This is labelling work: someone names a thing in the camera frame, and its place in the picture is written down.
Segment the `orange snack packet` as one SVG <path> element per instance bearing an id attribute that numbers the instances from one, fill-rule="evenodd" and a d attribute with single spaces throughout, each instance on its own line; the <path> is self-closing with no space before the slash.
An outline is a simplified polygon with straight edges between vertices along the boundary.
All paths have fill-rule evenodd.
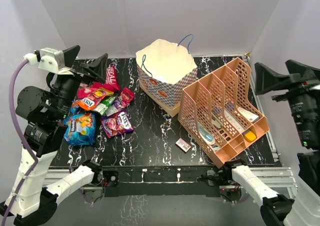
<path id="1" fill-rule="evenodd" d="M 98 88 L 90 93 L 87 97 L 77 100 L 77 104 L 80 108 L 91 111 L 97 107 L 97 105 L 107 96 L 113 96 L 114 92 L 106 90 L 104 88 Z"/>

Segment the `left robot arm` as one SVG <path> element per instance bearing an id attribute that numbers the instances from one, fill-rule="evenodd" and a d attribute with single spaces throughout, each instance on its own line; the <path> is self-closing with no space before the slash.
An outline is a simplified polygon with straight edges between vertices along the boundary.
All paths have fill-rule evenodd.
<path id="1" fill-rule="evenodd" d="M 89 110 L 72 116 L 70 110 L 82 83 L 105 82 L 108 55 L 74 67 L 80 49 L 75 45 L 65 50 L 43 48 L 28 53 L 10 79 L 9 110 L 22 151 L 14 185 L 1 203 L 0 213 L 4 219 L 13 217 L 16 226 L 45 224 L 72 193 L 103 181 L 101 166 L 87 160 L 57 182 L 44 185 L 63 140 L 76 145 L 90 145 L 95 140 L 96 116 Z M 15 81 L 27 64 L 37 64 L 47 72 L 48 89 L 27 86 L 15 96 Z"/>

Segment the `purple snack packet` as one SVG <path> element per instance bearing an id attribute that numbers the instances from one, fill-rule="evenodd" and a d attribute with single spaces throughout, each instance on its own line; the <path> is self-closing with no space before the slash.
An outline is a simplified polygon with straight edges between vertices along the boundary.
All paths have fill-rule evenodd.
<path id="1" fill-rule="evenodd" d="M 113 104 L 109 107 L 109 109 L 106 111 L 106 116 L 111 116 L 115 113 L 120 112 L 121 110 L 123 110 L 124 106 L 122 101 L 120 100 L 120 98 L 117 98 Z"/>

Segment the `blue chips bag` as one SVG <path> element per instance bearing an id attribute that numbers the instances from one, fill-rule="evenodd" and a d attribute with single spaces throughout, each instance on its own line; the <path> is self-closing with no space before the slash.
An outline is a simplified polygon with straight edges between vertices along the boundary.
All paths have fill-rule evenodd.
<path id="1" fill-rule="evenodd" d="M 65 141 L 72 146 L 87 146 L 95 142 L 96 118 L 92 113 L 68 116 L 63 124 L 67 126 Z"/>

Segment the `red snack packet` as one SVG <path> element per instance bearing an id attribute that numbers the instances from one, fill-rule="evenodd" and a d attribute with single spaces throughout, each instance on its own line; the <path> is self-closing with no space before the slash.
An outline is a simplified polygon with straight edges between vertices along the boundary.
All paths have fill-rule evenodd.
<path id="1" fill-rule="evenodd" d="M 131 90 L 129 90 L 127 87 L 125 87 L 117 99 L 117 105 L 116 105 L 117 109 L 119 110 L 125 109 L 130 104 L 130 102 L 134 99 L 134 97 L 135 97 L 135 94 Z"/>

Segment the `pink snack bag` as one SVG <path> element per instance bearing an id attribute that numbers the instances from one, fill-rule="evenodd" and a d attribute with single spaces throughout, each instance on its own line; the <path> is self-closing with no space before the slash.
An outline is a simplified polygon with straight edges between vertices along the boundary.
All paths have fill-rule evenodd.
<path id="1" fill-rule="evenodd" d="M 90 93 L 93 93 L 98 88 L 102 87 L 106 90 L 109 90 L 111 92 L 117 92 L 120 91 L 120 86 L 117 81 L 117 70 L 115 65 L 110 65 L 106 69 L 106 81 L 104 84 L 99 82 L 94 82 L 89 85 L 81 84 L 79 89 L 77 90 L 77 98 L 82 99 L 87 97 Z"/>

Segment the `green snack packet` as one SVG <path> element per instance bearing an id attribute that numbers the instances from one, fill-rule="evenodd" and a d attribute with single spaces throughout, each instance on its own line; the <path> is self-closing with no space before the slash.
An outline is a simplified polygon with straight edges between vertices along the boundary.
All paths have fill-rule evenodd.
<path id="1" fill-rule="evenodd" d="M 106 116 L 106 111 L 113 104 L 113 102 L 117 99 L 116 95 L 109 96 L 105 98 L 102 102 L 100 102 L 92 111 L 95 113 L 99 113 L 101 116 Z"/>

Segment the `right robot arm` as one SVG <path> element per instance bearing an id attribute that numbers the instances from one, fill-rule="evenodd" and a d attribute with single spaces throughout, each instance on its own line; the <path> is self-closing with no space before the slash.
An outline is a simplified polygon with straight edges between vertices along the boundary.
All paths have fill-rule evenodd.
<path id="1" fill-rule="evenodd" d="M 266 65 L 255 63 L 255 93 L 285 91 L 272 96 L 289 104 L 299 141 L 307 153 L 298 153 L 299 173 L 282 179 L 275 186 L 266 184 L 243 160 L 223 166 L 223 180 L 237 183 L 258 205 L 267 226 L 318 226 L 320 224 L 320 71 L 289 59 L 288 74 L 280 74 Z"/>

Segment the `blue candy bar wrapper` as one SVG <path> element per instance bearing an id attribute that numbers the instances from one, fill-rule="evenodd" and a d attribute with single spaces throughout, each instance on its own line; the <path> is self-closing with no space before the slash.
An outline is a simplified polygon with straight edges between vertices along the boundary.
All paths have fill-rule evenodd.
<path id="1" fill-rule="evenodd" d="M 80 111 L 80 106 L 78 105 L 77 101 L 74 101 L 74 102 L 72 103 L 72 105 L 71 105 L 70 112 L 71 112 L 72 114 L 75 114 L 75 113 L 77 113 L 77 112 L 79 112 L 79 111 Z"/>

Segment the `purple berries candy packet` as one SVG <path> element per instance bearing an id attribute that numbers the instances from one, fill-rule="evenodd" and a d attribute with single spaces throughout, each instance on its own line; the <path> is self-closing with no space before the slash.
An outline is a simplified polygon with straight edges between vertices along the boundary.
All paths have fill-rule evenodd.
<path id="1" fill-rule="evenodd" d="M 117 112 L 109 117 L 102 116 L 100 122 L 108 138 L 134 131 L 126 110 Z"/>

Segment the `checkered paper bag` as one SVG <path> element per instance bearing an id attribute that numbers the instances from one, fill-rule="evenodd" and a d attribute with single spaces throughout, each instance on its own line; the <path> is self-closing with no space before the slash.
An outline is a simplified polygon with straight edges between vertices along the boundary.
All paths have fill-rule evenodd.
<path id="1" fill-rule="evenodd" d="M 197 79 L 189 49 L 193 38 L 188 34 L 178 43 L 157 39 L 135 53 L 139 86 L 171 117 L 180 110 L 183 89 Z"/>

